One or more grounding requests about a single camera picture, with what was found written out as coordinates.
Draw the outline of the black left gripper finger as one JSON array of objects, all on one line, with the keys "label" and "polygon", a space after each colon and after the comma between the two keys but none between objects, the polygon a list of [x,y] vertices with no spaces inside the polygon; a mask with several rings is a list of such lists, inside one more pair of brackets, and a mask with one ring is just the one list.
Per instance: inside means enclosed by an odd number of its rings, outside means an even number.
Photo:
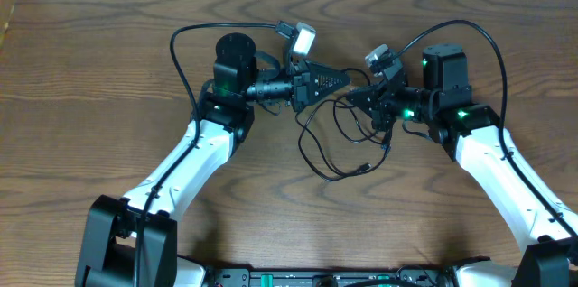
[{"label": "black left gripper finger", "polygon": [[343,84],[330,84],[329,86],[318,86],[317,84],[314,85],[311,94],[311,105],[315,105],[320,101],[324,100],[329,95],[337,92],[338,90],[347,86],[347,83]]},{"label": "black left gripper finger", "polygon": [[311,60],[306,61],[306,65],[312,81],[319,87],[347,86],[351,82],[347,74],[327,65]]}]

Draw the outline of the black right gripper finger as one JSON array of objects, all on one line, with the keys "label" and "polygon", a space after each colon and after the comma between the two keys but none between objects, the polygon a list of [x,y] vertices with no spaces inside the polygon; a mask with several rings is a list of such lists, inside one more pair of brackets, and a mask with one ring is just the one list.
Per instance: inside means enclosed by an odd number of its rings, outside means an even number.
[{"label": "black right gripper finger", "polygon": [[347,100],[371,100],[374,96],[374,86],[352,88],[345,94]]},{"label": "black right gripper finger", "polygon": [[350,104],[359,109],[370,119],[373,118],[373,108],[375,103],[369,97],[351,97]]}]

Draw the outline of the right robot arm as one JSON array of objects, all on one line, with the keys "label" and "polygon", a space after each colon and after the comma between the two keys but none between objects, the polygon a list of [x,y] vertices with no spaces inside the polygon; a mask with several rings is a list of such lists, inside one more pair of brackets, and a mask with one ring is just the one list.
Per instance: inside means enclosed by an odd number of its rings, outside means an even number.
[{"label": "right robot arm", "polygon": [[487,257],[440,270],[434,286],[575,286],[577,215],[541,180],[515,146],[500,118],[472,100],[468,61],[453,44],[423,51],[424,84],[412,88],[393,50],[381,45],[366,58],[379,83],[357,88],[347,101],[370,116],[377,131],[397,120],[427,125],[441,145],[482,187],[522,252],[516,268]]}]

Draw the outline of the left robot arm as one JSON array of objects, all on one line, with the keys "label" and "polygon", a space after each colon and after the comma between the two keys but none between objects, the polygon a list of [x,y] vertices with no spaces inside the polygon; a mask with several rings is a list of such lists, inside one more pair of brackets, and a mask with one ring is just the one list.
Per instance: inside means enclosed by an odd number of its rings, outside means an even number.
[{"label": "left robot arm", "polygon": [[213,87],[162,163],[122,198],[90,207],[75,276],[77,286],[201,286],[203,265],[177,254],[178,223],[208,178],[246,140],[255,103],[287,101],[294,111],[349,85],[342,71],[305,58],[301,34],[289,36],[283,61],[243,33],[216,44]]}]

